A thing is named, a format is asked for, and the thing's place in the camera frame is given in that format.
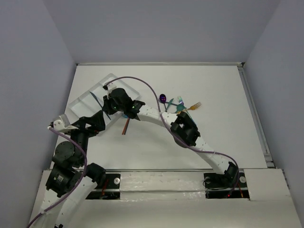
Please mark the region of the purple metal spoon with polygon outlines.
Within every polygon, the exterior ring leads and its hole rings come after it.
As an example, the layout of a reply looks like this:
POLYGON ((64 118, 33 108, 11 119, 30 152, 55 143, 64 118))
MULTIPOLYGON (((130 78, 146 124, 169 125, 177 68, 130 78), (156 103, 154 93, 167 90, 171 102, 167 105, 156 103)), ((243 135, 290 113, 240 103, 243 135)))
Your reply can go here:
POLYGON ((165 94, 160 94, 159 101, 164 105, 165 111, 167 111, 166 100, 167 100, 166 95, 165 94))

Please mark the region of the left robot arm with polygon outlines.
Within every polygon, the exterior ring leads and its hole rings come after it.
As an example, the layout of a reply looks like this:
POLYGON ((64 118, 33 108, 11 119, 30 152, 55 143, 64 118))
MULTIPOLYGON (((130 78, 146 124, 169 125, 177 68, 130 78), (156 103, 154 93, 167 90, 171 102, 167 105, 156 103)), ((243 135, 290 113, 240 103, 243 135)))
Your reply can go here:
POLYGON ((105 169, 87 163, 89 138, 105 130, 102 111, 91 117, 80 117, 74 123, 62 114, 50 123, 48 130, 65 141, 55 149, 54 165, 46 182, 47 192, 29 228, 67 228, 91 191, 106 184, 105 169))

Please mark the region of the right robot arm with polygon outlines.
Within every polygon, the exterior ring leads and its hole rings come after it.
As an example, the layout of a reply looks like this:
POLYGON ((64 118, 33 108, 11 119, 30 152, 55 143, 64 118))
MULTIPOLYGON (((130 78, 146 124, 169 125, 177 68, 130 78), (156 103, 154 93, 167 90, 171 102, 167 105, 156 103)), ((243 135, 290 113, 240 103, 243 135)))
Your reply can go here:
POLYGON ((197 125, 186 112, 172 114, 161 112, 139 100, 132 100, 123 88, 103 86, 103 111, 107 114, 122 112, 131 119, 156 124, 166 128, 174 141, 183 148, 194 151, 218 174, 223 186, 237 182, 239 171, 236 162, 229 156, 214 151, 201 137, 197 125))

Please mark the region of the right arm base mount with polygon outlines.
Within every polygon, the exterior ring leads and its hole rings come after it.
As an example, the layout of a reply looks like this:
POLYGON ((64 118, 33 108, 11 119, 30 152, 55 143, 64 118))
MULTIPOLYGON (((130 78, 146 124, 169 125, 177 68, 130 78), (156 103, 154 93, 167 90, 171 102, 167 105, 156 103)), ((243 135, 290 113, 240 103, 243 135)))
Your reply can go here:
POLYGON ((236 187, 232 190, 235 183, 220 177, 219 174, 204 173, 203 186, 207 199, 249 199, 247 180, 243 171, 239 173, 239 180, 236 187))

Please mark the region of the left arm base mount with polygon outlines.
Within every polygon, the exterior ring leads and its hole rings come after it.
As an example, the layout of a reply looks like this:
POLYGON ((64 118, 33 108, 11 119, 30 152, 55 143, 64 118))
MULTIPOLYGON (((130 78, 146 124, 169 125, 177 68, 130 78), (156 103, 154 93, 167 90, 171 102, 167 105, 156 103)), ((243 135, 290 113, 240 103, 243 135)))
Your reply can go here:
POLYGON ((86 197, 87 200, 119 200, 120 199, 120 173, 107 173, 103 186, 97 186, 86 197))

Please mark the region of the teal knife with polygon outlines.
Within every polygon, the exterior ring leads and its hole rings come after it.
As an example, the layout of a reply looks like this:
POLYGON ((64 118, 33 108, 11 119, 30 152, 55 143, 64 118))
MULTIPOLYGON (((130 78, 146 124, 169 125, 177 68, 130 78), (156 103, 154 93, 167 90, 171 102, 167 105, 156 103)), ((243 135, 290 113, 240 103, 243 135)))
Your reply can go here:
MULTIPOLYGON (((99 106, 100 106, 101 109, 103 110, 103 106, 102 106, 101 103, 99 102, 97 96, 96 96, 93 92, 91 92, 91 91, 90 91, 90 94, 92 95, 92 97, 96 100, 96 102, 99 104, 99 106)), ((107 114, 107 113, 105 113, 105 114, 106 114, 106 116, 108 117, 108 119, 111 120, 109 114, 107 114)))

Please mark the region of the teal spoon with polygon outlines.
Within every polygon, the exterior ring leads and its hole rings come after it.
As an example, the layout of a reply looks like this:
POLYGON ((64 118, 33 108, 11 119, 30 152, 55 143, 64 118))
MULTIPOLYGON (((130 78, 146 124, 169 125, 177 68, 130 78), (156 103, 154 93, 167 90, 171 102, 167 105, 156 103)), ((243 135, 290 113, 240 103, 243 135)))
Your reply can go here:
POLYGON ((172 103, 171 106, 175 106, 176 107, 176 111, 174 112, 175 114, 179 114, 181 111, 183 111, 183 110, 186 109, 186 107, 184 105, 180 105, 180 104, 172 103))

